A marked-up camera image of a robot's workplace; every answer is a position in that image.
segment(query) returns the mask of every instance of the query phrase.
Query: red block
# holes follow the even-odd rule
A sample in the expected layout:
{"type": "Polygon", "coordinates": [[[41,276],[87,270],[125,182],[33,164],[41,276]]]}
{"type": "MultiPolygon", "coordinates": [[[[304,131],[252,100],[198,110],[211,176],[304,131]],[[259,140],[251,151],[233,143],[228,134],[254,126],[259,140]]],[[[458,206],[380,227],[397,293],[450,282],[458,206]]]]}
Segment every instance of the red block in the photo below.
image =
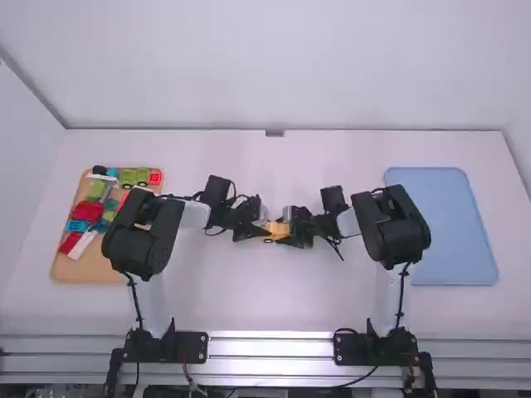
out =
{"type": "Polygon", "coordinates": [[[101,213],[103,213],[103,205],[101,203],[80,201],[76,207],[74,207],[74,210],[72,210],[71,218],[74,220],[97,222],[101,213]]]}
{"type": "Polygon", "coordinates": [[[59,246],[59,253],[67,255],[70,253],[70,250],[76,245],[77,241],[81,239],[83,234],[81,232],[71,232],[66,237],[65,241],[59,246]]]}
{"type": "Polygon", "coordinates": [[[163,180],[163,174],[161,172],[151,172],[149,174],[149,185],[160,185],[163,180]]]}
{"type": "Polygon", "coordinates": [[[118,207],[116,207],[116,211],[118,211],[125,203],[125,199],[127,199],[127,196],[129,195],[129,191],[127,191],[122,198],[119,200],[118,207]]]}

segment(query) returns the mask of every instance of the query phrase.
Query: black mounting bracket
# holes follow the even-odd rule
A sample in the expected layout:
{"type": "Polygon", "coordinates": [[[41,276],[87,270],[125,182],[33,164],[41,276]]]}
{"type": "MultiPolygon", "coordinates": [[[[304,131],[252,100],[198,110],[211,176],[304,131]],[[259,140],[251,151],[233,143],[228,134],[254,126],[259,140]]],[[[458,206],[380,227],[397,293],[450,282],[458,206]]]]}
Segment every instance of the black mounting bracket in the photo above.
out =
{"type": "Polygon", "coordinates": [[[143,329],[130,329],[123,348],[115,348],[110,355],[109,370],[104,384],[104,397],[114,397],[122,363],[186,363],[207,361],[208,334],[175,330],[172,319],[162,338],[153,338],[143,329]]]}
{"type": "Polygon", "coordinates": [[[334,361],[338,366],[417,366],[417,339],[403,328],[378,337],[371,332],[334,334],[334,361]]]}
{"type": "Polygon", "coordinates": [[[399,366],[405,370],[402,375],[404,396],[435,396],[437,386],[431,355],[418,351],[417,338],[405,328],[397,328],[386,337],[379,337],[368,319],[367,333],[339,329],[334,333],[333,344],[336,365],[399,366]],[[424,388],[417,387],[413,367],[420,368],[424,376],[424,388]]]}

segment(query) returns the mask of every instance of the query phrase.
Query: yellow block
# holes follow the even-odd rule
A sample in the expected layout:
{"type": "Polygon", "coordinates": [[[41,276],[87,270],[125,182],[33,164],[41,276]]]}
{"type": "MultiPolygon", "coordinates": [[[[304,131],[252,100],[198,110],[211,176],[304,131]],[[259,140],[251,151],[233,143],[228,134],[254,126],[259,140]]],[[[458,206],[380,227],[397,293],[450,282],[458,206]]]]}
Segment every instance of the yellow block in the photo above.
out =
{"type": "Polygon", "coordinates": [[[271,236],[268,236],[266,239],[278,240],[290,235],[289,222],[269,221],[266,222],[265,229],[271,234],[271,236]]]}

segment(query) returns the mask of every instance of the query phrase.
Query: metal frame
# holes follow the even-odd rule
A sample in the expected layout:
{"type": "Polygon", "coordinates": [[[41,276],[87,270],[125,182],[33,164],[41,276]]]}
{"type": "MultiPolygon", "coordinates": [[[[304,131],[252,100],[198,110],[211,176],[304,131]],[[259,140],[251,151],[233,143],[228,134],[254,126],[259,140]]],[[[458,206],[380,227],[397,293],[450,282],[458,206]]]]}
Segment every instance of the metal frame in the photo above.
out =
{"type": "MultiPolygon", "coordinates": [[[[191,365],[198,383],[211,386],[335,386],[370,366],[336,366],[331,332],[209,332],[205,365],[191,365]]],[[[103,384],[110,351],[124,336],[0,335],[0,383],[103,384]]],[[[440,388],[531,389],[531,340],[420,338],[433,356],[440,388]]],[[[134,384],[135,364],[119,383],[134,384]]],[[[141,364],[142,385],[186,385],[172,364],[141,364]]],[[[382,367],[355,387],[400,388],[398,367],[382,367]]]]}

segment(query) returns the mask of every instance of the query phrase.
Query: white wall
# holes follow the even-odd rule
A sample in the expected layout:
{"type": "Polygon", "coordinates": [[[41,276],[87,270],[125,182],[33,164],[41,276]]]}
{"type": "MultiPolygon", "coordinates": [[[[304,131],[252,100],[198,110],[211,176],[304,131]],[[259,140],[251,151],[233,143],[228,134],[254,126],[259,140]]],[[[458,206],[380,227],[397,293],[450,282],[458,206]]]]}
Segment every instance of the white wall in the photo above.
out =
{"type": "Polygon", "coordinates": [[[0,59],[0,288],[17,263],[64,132],[0,59]]]}
{"type": "Polygon", "coordinates": [[[0,0],[70,125],[497,128],[531,184],[526,0],[0,0]]]}

